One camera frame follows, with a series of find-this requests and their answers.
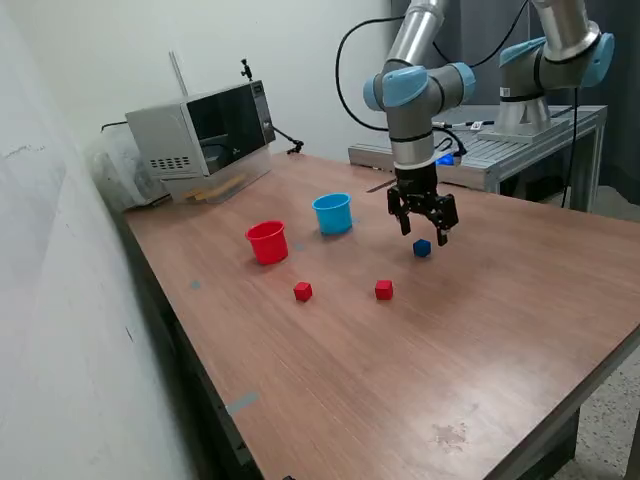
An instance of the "small cube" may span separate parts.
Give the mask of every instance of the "small cube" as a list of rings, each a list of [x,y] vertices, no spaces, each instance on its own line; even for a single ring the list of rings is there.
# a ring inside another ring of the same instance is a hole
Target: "small cube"
[[[293,293],[295,293],[296,295],[296,300],[299,300],[301,302],[306,302],[311,298],[311,295],[313,295],[313,291],[311,290],[311,284],[300,282],[293,289]]]
[[[431,255],[431,242],[422,239],[418,240],[413,244],[413,254],[416,257],[428,257]]]
[[[393,298],[393,283],[391,283],[391,280],[380,280],[376,284],[376,298],[378,300],[391,300]]]

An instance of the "white wall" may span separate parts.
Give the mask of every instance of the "white wall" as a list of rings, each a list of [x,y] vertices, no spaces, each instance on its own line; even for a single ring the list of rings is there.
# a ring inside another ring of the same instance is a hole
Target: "white wall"
[[[118,236],[2,2],[0,62],[0,478],[196,478]]]
[[[79,143],[127,111],[176,98],[168,51],[190,92],[241,83],[247,57],[265,82],[274,123],[310,154],[347,160],[347,148],[379,134],[355,124],[335,93],[338,43],[353,25],[387,16],[390,0],[5,0]],[[369,112],[362,85],[388,51],[380,25],[345,49],[343,84],[353,109]],[[288,148],[279,140],[274,150]]]

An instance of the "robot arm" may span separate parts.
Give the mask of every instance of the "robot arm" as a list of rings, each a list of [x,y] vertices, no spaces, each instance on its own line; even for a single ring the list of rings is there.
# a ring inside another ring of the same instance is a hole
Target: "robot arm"
[[[615,38],[589,21],[584,0],[532,0],[545,36],[500,55],[502,86],[495,131],[530,136],[552,126],[545,92],[593,87],[607,74]]]
[[[531,0],[546,38],[502,52],[502,88],[496,132],[530,135],[551,126],[544,99],[549,89],[594,86],[607,73],[614,38],[587,18],[584,0]],[[448,0],[412,0],[381,73],[367,81],[364,98],[385,111],[397,185],[387,192],[389,213],[403,235],[409,213],[426,216],[437,228],[438,244],[458,223],[455,199],[437,192],[432,118],[473,95],[475,76],[463,63],[435,70],[421,66],[445,18]]]
[[[427,48],[444,22],[448,0],[413,0],[381,73],[364,87],[366,104],[385,111],[395,159],[397,185],[387,192],[389,213],[402,234],[411,231],[409,213],[426,216],[437,228],[438,244],[458,223],[455,199],[437,192],[432,119],[471,97],[475,76],[463,63],[427,70]]]

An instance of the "red cube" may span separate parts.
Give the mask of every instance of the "red cube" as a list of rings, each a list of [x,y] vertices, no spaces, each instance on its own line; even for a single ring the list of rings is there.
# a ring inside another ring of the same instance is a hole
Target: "red cube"
[[[391,283],[391,280],[380,280],[376,284],[376,298],[378,300],[391,300],[393,298],[393,283]]]
[[[296,295],[296,300],[306,302],[311,298],[311,295],[313,295],[311,284],[300,282],[298,285],[296,285],[296,288],[293,289],[293,293],[295,293]]]

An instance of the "red cup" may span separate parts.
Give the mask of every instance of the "red cup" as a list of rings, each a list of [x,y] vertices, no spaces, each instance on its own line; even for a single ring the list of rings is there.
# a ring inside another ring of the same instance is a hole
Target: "red cup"
[[[245,235],[251,242],[258,263],[272,265],[289,255],[287,239],[284,238],[284,223],[270,221],[251,227]]]

